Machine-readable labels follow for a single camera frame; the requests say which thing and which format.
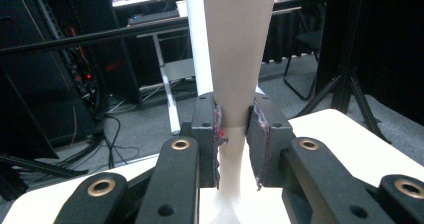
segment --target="black curtain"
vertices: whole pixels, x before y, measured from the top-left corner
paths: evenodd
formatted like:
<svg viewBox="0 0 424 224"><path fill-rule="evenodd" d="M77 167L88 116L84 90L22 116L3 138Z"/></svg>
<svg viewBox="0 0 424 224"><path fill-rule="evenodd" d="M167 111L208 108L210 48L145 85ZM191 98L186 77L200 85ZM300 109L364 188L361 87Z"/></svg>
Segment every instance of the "black curtain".
<svg viewBox="0 0 424 224"><path fill-rule="evenodd" d="M359 53L363 91L424 125L424 19L418 0L370 0Z"/></svg>
<svg viewBox="0 0 424 224"><path fill-rule="evenodd" d="M320 6L320 10L325 11L324 5ZM300 28L298 14L292 12L290 14L283 14L273 16L269 25L268 38L265 45L263 62L274 60L281 62L283 57L288 57L293 47L294 37L302 32ZM315 18L308 18L306 20L309 31L316 31L322 28L323 22L317 23ZM300 53L307 53L307 50L295 47L292 55L299 55Z"/></svg>

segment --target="white table surface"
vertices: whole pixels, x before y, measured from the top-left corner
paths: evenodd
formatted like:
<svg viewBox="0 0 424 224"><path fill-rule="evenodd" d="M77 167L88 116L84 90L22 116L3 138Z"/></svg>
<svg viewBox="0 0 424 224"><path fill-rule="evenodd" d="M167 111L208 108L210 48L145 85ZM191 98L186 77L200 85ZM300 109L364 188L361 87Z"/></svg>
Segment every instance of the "white table surface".
<svg viewBox="0 0 424 224"><path fill-rule="evenodd" d="M296 136L324 142L353 176L378 186L388 174L404 174L424 181L424 167L405 156L347 116L324 110L290 120ZM231 207L222 207L216 189L200 192L201 223L289 223L281 199L281 188L262 188L257 192L248 158L243 154L240 195ZM119 167L111 172L131 180L150 169L156 158ZM85 177L38 189L21 196L3 223L53 223L62 205Z"/></svg>

